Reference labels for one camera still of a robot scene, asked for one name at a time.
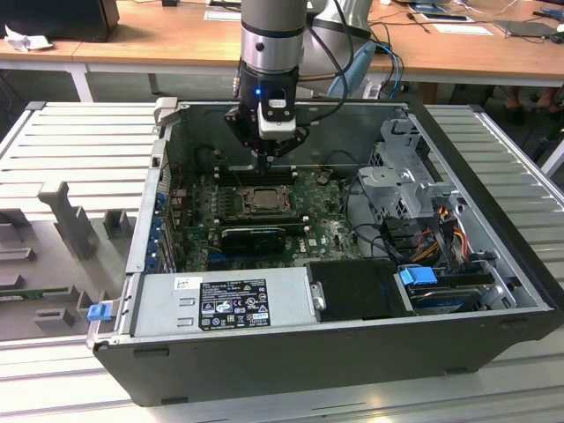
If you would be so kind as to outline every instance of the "blue cable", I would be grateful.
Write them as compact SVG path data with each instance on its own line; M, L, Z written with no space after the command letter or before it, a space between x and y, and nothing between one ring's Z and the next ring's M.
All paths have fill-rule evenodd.
M384 50L386 53L388 53L392 58L392 60L394 61L394 64L396 65L396 81L394 82L394 87L392 88L390 93L390 100L391 100L393 99L394 94L396 93L397 84L399 84L399 61L397 60L396 54L393 51L391 51L389 48L387 48L383 44L380 44L379 42L377 42L376 45L380 47L382 50Z

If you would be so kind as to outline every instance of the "motherboard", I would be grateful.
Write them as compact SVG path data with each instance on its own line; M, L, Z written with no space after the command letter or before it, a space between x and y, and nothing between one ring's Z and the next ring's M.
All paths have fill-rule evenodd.
M360 258L345 222L343 184L319 169L199 175L172 198L179 271Z

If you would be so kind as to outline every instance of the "warning label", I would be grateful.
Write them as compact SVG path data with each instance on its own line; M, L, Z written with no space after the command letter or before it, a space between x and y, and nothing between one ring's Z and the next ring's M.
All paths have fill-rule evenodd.
M265 279L204 282L200 285L201 330L270 325Z

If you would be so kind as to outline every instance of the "black plastic cover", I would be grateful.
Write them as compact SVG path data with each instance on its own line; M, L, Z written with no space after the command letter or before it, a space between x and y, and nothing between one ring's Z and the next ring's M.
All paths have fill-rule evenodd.
M403 317L394 266L386 260L338 260L306 265L310 281L321 283L327 308L322 322Z

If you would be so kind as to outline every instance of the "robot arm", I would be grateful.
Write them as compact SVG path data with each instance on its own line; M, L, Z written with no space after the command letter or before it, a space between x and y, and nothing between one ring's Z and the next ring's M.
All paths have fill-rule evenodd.
M256 170L266 172L275 158L301 145L308 130L296 124L294 107L298 85L342 96L343 85L321 44L306 31L307 0L242 0L241 102L226 122L239 141L251 150ZM351 53L367 53L371 0L328 0L314 19L317 37L341 68ZM348 92L356 90L370 64L369 48L361 66L345 73Z

